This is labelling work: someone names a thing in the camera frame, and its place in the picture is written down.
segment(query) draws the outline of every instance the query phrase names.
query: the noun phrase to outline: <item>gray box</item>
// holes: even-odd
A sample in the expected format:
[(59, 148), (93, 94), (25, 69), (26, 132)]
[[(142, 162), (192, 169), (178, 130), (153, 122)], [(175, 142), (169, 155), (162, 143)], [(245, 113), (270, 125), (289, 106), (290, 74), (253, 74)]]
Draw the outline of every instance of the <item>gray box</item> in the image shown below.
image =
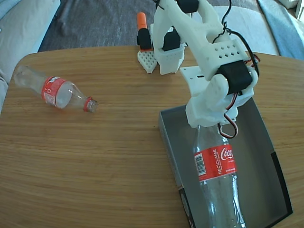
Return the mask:
[[(207, 228), (208, 208), (192, 154), (196, 129), (188, 125), (185, 107), (162, 111), (159, 128), (190, 226)], [(279, 160), (254, 100), (250, 99), (238, 110), (239, 135), (229, 142), (237, 164), (242, 213), (247, 228), (269, 228), (292, 214), (290, 198)], [(228, 130), (229, 126), (225, 126), (224, 131)]]

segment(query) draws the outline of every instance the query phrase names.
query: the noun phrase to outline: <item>wood grain surface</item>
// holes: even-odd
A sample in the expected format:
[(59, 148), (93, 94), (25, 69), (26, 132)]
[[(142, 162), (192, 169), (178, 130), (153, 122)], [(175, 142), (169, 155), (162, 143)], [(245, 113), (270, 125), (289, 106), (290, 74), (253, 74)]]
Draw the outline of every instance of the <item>wood grain surface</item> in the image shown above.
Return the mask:
[[(188, 227), (157, 126), (160, 110), (187, 103), (188, 87), (180, 73), (146, 74), (137, 52), (80, 48), (21, 60), (73, 81), (99, 107), (61, 111), (11, 82), (0, 116), (1, 228)], [(304, 62), (259, 56), (255, 101), (294, 210), (276, 227), (302, 228)], [(193, 65), (187, 50), (183, 66)]]

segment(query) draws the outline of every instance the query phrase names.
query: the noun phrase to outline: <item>upright bottle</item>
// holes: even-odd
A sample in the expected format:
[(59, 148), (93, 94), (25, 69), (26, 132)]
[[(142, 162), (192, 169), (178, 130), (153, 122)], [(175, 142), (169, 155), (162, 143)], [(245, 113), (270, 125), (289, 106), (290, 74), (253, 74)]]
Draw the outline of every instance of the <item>upright bottle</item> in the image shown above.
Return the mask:
[(245, 228), (238, 201), (237, 169), (228, 140), (218, 127), (197, 127), (193, 147), (210, 228)]
[(47, 77), (28, 66), (19, 66), (14, 79), (17, 86), (33, 90), (47, 104), (60, 109), (78, 108), (92, 113), (98, 105), (97, 101), (83, 95), (72, 82), (60, 77)]

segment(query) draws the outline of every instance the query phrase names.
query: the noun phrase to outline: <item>red bottle label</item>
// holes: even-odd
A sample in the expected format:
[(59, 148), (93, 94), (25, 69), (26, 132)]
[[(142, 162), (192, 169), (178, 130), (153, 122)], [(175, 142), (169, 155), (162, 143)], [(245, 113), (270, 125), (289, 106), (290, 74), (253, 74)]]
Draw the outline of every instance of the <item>red bottle label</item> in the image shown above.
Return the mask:
[(66, 80), (60, 77), (49, 77), (42, 87), (41, 96), (47, 104), (56, 106), (57, 93)]
[(200, 181), (237, 171), (230, 145), (216, 146), (194, 154)]

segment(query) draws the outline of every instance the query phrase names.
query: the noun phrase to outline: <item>coca-cola logo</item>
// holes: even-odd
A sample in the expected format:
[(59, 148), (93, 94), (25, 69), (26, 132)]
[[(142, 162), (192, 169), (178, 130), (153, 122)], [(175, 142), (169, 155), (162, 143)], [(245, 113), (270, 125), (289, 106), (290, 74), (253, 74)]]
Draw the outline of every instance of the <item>coca-cola logo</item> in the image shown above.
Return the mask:
[(227, 148), (225, 147), (222, 150), (222, 153), (220, 153), (220, 158), (222, 160), (227, 160), (227, 159), (233, 159), (233, 154), (232, 154), (232, 150), (227, 150)]

